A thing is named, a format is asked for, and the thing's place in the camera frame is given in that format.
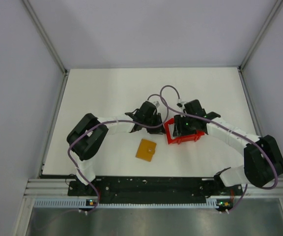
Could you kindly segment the yellow leather card holder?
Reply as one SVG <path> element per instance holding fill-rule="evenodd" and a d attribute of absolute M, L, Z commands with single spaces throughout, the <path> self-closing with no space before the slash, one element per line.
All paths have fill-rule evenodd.
<path fill-rule="evenodd" d="M 141 139 L 138 147 L 136 158 L 151 162 L 153 155 L 155 154 L 157 144 L 147 139 Z"/>

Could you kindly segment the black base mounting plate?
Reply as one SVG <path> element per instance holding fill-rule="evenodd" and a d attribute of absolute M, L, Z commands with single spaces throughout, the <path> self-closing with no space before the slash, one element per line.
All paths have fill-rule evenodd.
<path fill-rule="evenodd" d="M 242 186 L 219 186 L 213 178 L 202 177 L 113 177 L 97 176 L 90 185 L 75 179 L 68 196 L 96 197 L 101 204 L 194 204 L 211 196 L 242 195 Z"/>

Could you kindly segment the aluminium frame rail front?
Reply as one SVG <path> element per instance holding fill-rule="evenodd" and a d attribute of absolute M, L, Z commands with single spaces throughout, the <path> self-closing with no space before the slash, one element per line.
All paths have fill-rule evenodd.
<path fill-rule="evenodd" d="M 67 197 L 70 179 L 29 179 L 24 191 L 26 197 Z M 283 178 L 271 190 L 248 185 L 245 198 L 283 198 Z"/>

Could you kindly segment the red plastic card bin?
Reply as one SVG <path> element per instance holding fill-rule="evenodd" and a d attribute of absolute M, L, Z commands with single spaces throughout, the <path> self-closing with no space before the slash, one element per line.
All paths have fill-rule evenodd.
<path fill-rule="evenodd" d="M 164 129 L 169 145 L 179 145 L 184 142 L 196 142 L 205 135 L 203 131 L 178 131 L 177 123 L 174 121 L 174 118 L 171 118 L 164 123 Z"/>

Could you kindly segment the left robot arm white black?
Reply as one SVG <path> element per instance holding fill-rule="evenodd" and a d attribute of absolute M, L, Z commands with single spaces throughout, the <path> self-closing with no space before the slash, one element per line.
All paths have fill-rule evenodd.
<path fill-rule="evenodd" d="M 149 134 L 165 134 L 158 102 L 145 101 L 140 108 L 111 118 L 88 113 L 67 136 L 67 154 L 76 167 L 79 190 L 85 195 L 95 191 L 94 156 L 104 139 L 117 133 L 134 133 L 145 128 Z"/>

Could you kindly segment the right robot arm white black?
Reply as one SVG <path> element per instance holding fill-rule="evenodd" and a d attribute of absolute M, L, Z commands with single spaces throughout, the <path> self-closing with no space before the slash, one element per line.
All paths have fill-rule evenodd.
<path fill-rule="evenodd" d="M 266 188 L 272 180 L 277 181 L 283 174 L 283 156 L 274 137 L 250 134 L 225 121 L 218 113 L 209 112 L 201 106 L 199 100 L 178 101 L 181 109 L 174 116 L 174 135 L 186 135 L 203 132 L 224 142 L 243 157 L 243 164 L 228 167 L 214 175 L 214 190 L 226 194 L 232 186 L 252 184 Z"/>

